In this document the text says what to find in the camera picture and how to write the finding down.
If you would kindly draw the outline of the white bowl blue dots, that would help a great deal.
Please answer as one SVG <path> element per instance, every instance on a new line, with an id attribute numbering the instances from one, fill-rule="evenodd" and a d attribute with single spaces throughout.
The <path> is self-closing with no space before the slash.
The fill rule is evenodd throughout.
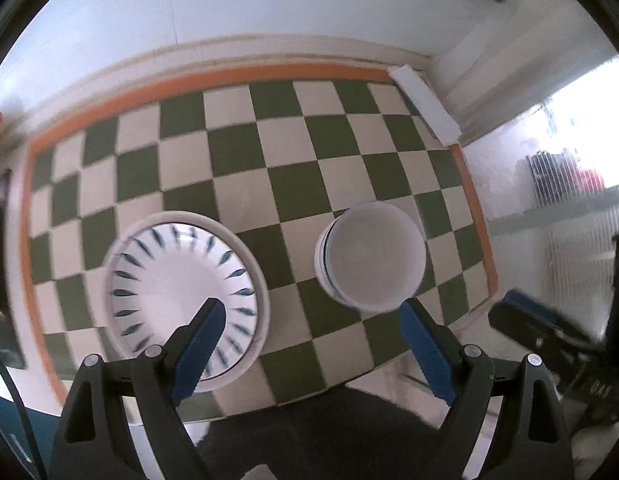
<path id="1" fill-rule="evenodd" d="M 335 219 L 325 260 L 339 304 L 385 313 L 416 295 L 427 267 L 427 248 L 407 212 L 386 202 L 369 202 Z"/>

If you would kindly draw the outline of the blue cabinet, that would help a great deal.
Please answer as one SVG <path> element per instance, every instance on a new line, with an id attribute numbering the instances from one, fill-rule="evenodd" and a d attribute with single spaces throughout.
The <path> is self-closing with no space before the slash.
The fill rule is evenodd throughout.
<path id="1" fill-rule="evenodd" d="M 40 458 L 45 468 L 49 469 L 60 418 L 32 410 L 32 408 L 26 408 L 25 413 L 29 417 Z M 16 404 L 13 400 L 5 399 L 2 396 L 0 396 L 0 435 L 16 456 L 18 463 L 29 474 L 32 474 L 34 479 L 39 479 L 40 473 L 36 468 L 33 451 L 23 429 Z"/>

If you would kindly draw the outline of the folded white towel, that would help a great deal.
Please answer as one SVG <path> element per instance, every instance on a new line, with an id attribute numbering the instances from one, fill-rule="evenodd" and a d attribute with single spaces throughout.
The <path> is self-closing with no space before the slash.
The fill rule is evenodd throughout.
<path id="1" fill-rule="evenodd" d="M 425 80 L 408 65 L 392 66 L 387 73 L 419 110 L 436 139 L 445 146 L 456 144 L 461 137 L 459 125 Z"/>

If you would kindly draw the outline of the white bowl dark rim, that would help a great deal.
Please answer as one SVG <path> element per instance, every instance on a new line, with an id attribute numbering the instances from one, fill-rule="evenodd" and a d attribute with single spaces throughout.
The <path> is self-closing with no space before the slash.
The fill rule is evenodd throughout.
<path id="1" fill-rule="evenodd" d="M 334 301 L 340 302 L 340 296 L 329 280 L 325 260 L 328 236 L 334 225 L 335 220 L 332 220 L 318 237 L 314 252 L 314 270 L 317 281 L 327 296 Z"/>

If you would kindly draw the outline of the green white checkered cloth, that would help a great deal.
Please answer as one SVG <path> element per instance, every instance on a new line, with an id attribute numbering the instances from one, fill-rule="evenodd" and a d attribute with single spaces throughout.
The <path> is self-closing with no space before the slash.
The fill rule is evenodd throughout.
<path id="1" fill-rule="evenodd" d="M 433 138 L 381 68 L 247 66 L 151 84 L 37 136 L 22 183 L 22 307 L 51 412 L 84 356 L 116 352 L 104 258 L 158 212 L 196 212 L 235 232 L 273 300 L 262 359 L 196 396 L 191 419 L 301 399 L 404 351 L 394 315 L 340 307 L 315 276 L 319 234 L 353 205 L 386 200 L 420 223 L 430 259 L 418 296 L 439 322 L 462 330 L 497 288 L 462 150 Z"/>

